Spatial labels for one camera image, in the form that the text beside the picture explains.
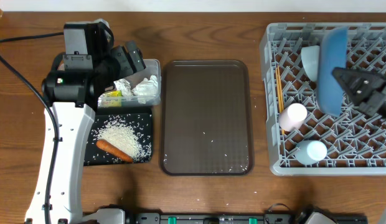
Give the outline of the white napkin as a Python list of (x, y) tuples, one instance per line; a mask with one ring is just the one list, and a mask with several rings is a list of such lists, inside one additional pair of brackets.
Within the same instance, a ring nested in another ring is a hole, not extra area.
[(133, 89), (132, 93), (138, 97), (138, 102), (145, 104), (149, 100), (153, 100), (158, 92), (157, 76), (151, 75), (149, 79), (144, 78)]

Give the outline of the dark blue plate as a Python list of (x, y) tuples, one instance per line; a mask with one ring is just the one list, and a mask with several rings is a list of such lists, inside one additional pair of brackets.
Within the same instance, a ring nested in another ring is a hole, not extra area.
[(345, 68), (347, 62), (348, 28), (330, 30), (320, 45), (316, 102), (319, 109), (330, 116), (341, 114), (344, 91), (334, 78), (335, 68)]

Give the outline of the pink cup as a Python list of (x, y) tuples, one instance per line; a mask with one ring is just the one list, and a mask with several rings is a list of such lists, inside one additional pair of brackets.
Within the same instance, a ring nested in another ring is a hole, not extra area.
[(306, 119), (308, 111), (300, 103), (292, 103), (284, 109), (278, 117), (280, 128), (284, 131), (299, 129)]

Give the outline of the light blue cup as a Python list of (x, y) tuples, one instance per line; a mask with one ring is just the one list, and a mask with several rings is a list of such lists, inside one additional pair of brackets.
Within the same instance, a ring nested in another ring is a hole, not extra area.
[(327, 156), (327, 147), (321, 141), (305, 140), (296, 145), (295, 158), (303, 165), (312, 165)]

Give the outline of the orange carrot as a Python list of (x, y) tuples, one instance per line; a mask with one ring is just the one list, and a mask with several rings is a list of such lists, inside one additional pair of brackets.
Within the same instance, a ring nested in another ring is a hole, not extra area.
[(104, 140), (104, 139), (100, 139), (96, 142), (96, 146), (107, 152), (107, 153), (110, 153), (118, 158), (120, 158), (121, 160), (123, 161), (126, 161), (126, 162), (129, 162), (129, 163), (132, 163), (133, 162), (133, 158), (130, 157), (129, 155), (125, 154), (123, 151), (119, 150), (117, 147), (115, 147), (114, 145), (110, 144), (108, 141)]

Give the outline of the foil snack wrapper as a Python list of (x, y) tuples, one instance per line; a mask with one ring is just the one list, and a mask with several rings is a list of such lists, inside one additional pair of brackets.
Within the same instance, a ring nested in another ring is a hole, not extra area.
[(111, 91), (102, 94), (98, 99), (98, 106), (101, 108), (105, 107), (120, 107), (122, 92), (119, 90)]

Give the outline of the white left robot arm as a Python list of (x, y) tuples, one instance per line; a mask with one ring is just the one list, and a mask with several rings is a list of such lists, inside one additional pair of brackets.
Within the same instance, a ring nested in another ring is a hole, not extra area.
[(45, 140), (39, 177), (25, 223), (126, 223), (126, 212), (110, 206), (83, 215), (81, 180), (89, 132), (99, 97), (116, 80), (146, 68), (135, 42), (114, 45), (103, 19), (64, 25), (65, 52), (42, 82)]

